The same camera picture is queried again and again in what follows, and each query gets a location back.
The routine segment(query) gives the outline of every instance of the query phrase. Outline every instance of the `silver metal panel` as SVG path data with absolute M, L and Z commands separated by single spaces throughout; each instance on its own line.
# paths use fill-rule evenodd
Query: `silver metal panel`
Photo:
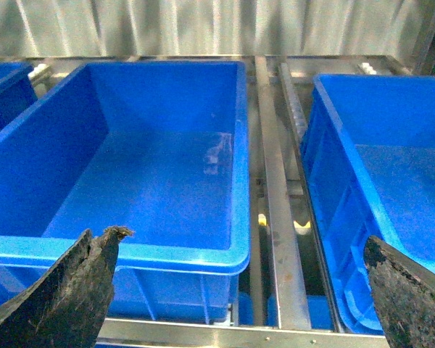
M 390 54 L 413 66 L 435 0 L 0 0 L 0 55 Z
M 310 313 L 297 236 L 291 218 L 289 192 L 266 58 L 256 57 L 255 65 L 268 190 L 278 327 L 308 330 L 311 329 Z

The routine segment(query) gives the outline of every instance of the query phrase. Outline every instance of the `stainless steel rack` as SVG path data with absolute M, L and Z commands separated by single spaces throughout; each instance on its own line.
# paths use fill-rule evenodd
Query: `stainless steel rack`
M 318 73 L 409 75 L 391 57 L 48 57 L 34 66 L 38 95 L 78 65 L 93 61 L 241 60 L 246 64 L 250 130 L 252 256 L 245 286 L 254 308 L 254 326 L 239 326 L 237 306 L 224 326 L 107 318 L 99 343 L 118 347 L 387 347 L 383 336 L 346 333 L 331 289 L 323 248 L 299 160 L 307 127 L 312 77 Z M 365 69 L 368 63 L 371 69 Z M 278 322 L 267 327 L 266 303 L 275 295 Z M 333 331 L 314 330 L 307 294 L 325 294 Z

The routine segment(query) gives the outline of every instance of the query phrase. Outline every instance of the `blue plastic bin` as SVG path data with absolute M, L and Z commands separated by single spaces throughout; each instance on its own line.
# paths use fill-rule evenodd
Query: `blue plastic bin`
M 307 296 L 307 306 L 310 311 L 311 327 L 317 330 L 333 330 L 331 312 L 328 308 L 327 297 Z M 267 326 L 277 326 L 276 298 L 271 295 L 268 299 L 268 320 Z
M 0 63 L 0 130 L 36 101 L 32 70 L 28 63 Z
M 79 67 L 0 132 L 0 304 L 126 225 L 110 315 L 224 320 L 249 261 L 240 62 Z
M 435 273 L 435 78 L 315 79 L 302 161 L 340 315 L 381 334 L 363 260 L 370 235 Z

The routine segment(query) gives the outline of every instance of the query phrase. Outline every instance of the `corrugated metal wall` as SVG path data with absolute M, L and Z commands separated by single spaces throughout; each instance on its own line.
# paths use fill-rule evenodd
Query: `corrugated metal wall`
M 0 0 L 0 55 L 390 54 L 435 0 Z

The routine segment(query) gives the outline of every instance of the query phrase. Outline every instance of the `metal rail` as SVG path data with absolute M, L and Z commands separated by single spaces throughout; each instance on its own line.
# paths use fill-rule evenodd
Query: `metal rail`
M 312 204 L 309 195 L 309 191 L 307 190 L 307 182 L 305 177 L 305 170 L 302 166 L 301 154 L 299 152 L 299 145 L 301 143 L 302 137 L 305 134 L 307 129 L 307 124 L 305 120 L 305 114 L 303 112 L 301 103 L 299 102 L 298 95 L 296 90 L 294 89 L 293 84 L 291 83 L 291 76 L 289 66 L 282 62 L 279 66 L 279 75 L 281 79 L 283 94 L 286 100 L 287 111 L 289 113 L 291 132 L 293 136 L 293 147 L 295 153 L 295 161 L 297 163 L 297 169 L 299 173 L 299 177 L 302 182 L 302 190 L 303 190 L 303 199 L 307 201 L 307 206 L 309 207 L 309 214 L 311 220 L 312 231 L 315 240 L 316 251 L 318 253 L 318 259 L 320 264 L 320 271 L 322 272 L 323 285 L 326 291 L 326 296 L 328 300 L 328 306 L 331 312 L 332 323 L 336 332 L 344 332 L 343 325 L 341 324 L 340 315 L 338 311 L 338 307 L 336 306 L 336 300 L 334 296 L 334 290 L 332 284 L 330 282 L 330 276 L 328 274 L 326 257 L 324 255 L 324 250 L 322 247 L 322 243 L 320 242 L 319 231 L 316 223 L 316 219 L 314 216 L 314 212 L 312 211 Z
M 98 342 L 129 347 L 387 348 L 383 336 L 107 318 Z
M 265 325 L 265 299 L 262 290 L 262 259 L 260 229 L 258 225 L 257 183 L 251 176 L 250 180 L 250 228 L 252 232 L 252 252 L 249 261 L 250 296 L 253 301 L 254 324 L 256 326 L 263 326 Z
M 311 329 L 297 235 L 291 217 L 276 109 L 265 57 L 256 57 L 262 147 L 268 189 L 272 266 L 278 327 Z

